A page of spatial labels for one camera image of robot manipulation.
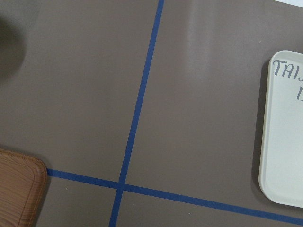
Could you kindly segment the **wooden tray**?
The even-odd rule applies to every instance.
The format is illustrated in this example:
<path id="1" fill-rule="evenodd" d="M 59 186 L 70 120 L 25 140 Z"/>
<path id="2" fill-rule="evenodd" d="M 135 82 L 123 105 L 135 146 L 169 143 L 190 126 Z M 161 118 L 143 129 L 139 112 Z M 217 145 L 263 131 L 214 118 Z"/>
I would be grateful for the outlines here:
<path id="1" fill-rule="evenodd" d="M 0 225 L 31 227 L 47 182 L 45 164 L 26 154 L 0 150 Z"/>

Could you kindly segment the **cream bear tray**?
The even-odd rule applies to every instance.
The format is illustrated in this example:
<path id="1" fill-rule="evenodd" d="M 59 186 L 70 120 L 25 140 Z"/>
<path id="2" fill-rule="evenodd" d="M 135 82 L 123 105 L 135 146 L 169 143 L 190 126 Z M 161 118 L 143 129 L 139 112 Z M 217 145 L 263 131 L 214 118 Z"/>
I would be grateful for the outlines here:
<path id="1" fill-rule="evenodd" d="M 283 50 L 269 61 L 258 182 L 279 204 L 303 206 L 303 55 Z"/>

